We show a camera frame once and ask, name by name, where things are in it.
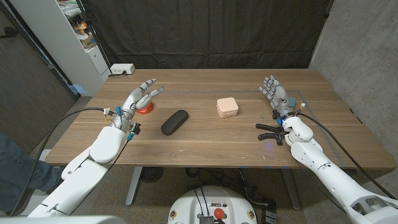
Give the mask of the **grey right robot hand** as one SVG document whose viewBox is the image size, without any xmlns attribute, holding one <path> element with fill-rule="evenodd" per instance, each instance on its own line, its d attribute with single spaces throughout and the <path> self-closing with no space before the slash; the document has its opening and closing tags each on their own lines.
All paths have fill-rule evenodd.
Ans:
<svg viewBox="0 0 398 224">
<path fill-rule="evenodd" d="M 259 90 L 270 101 L 272 109 L 276 110 L 281 116 L 287 116 L 294 111 L 285 88 L 273 75 L 265 77 L 263 87 L 259 87 Z"/>
</svg>

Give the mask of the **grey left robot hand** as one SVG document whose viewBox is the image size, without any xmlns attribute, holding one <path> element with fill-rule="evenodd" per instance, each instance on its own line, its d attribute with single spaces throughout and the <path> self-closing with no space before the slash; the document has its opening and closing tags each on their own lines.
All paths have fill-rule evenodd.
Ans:
<svg viewBox="0 0 398 224">
<path fill-rule="evenodd" d="M 116 109 L 117 115 L 114 117 L 113 121 L 118 129 L 127 133 L 131 128 L 131 120 L 135 112 L 144 109 L 155 96 L 164 90 L 164 87 L 161 86 L 150 93 L 146 93 L 155 82 L 155 78 L 144 82 L 140 87 L 130 92 L 122 106 Z"/>
</svg>

